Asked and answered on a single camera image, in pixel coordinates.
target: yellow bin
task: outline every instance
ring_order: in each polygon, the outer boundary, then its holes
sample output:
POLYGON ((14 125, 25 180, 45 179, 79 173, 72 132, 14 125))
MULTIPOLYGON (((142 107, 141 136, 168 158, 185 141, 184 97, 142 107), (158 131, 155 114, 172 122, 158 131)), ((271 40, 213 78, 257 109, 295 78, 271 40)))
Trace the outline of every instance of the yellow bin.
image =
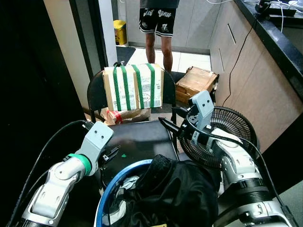
POLYGON ((127 43, 126 38, 126 22, 122 20, 114 20, 115 38, 117 45, 124 45, 127 43))

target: black chair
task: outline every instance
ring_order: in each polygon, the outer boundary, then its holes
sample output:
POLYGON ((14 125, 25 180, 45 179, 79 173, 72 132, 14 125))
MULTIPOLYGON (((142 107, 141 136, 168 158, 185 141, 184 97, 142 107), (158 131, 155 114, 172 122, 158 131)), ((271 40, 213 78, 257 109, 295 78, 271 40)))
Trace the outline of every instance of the black chair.
MULTIPOLYGON (((176 87, 172 76, 164 73, 163 103, 176 106, 176 87)), ((97 73, 89 83, 87 91, 91 119, 96 122, 95 111, 107 107, 107 98, 104 88, 102 72, 97 73)), ((176 113, 172 111, 171 120, 176 123, 176 113)), ((124 167, 139 160, 152 159, 162 154, 178 160, 177 137, 171 136, 160 121, 147 121, 110 126, 114 136, 107 144, 106 149, 111 150, 121 145, 117 156, 107 164, 103 180, 107 185, 110 180, 124 167)))

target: black countertop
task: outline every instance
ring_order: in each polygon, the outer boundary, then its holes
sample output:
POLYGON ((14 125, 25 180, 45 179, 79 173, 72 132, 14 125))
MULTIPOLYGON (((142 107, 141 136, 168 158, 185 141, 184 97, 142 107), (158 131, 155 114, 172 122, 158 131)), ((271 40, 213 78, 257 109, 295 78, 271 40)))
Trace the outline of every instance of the black countertop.
POLYGON ((254 5, 234 1, 303 102, 303 55, 271 21, 260 17, 254 5))

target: black mat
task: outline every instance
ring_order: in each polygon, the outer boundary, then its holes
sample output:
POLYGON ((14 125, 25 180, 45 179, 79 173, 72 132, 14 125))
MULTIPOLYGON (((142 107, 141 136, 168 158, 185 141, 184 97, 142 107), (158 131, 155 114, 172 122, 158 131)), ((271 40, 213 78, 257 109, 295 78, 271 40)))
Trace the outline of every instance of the black mat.
POLYGON ((136 50, 133 47, 121 47, 121 46, 117 46, 116 49, 117 49, 118 61, 124 61, 124 65, 128 63, 131 56, 136 50))
POLYGON ((106 150, 110 151, 118 145, 121 148, 103 172, 106 184, 124 167, 140 160, 153 159, 157 154, 178 159, 170 135, 159 121, 117 124, 110 128, 115 133, 106 150))

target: leg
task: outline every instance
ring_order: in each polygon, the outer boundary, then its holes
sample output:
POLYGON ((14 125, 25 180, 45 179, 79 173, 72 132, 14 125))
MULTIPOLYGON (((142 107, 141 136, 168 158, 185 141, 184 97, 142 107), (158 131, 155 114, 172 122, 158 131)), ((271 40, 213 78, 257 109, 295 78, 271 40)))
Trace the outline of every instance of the leg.
POLYGON ((171 37, 161 37, 161 49, 163 53, 163 65, 166 71, 171 72, 172 53, 171 53, 171 37))
POLYGON ((148 63, 155 63, 155 33, 147 33, 146 35, 146 57, 148 63))

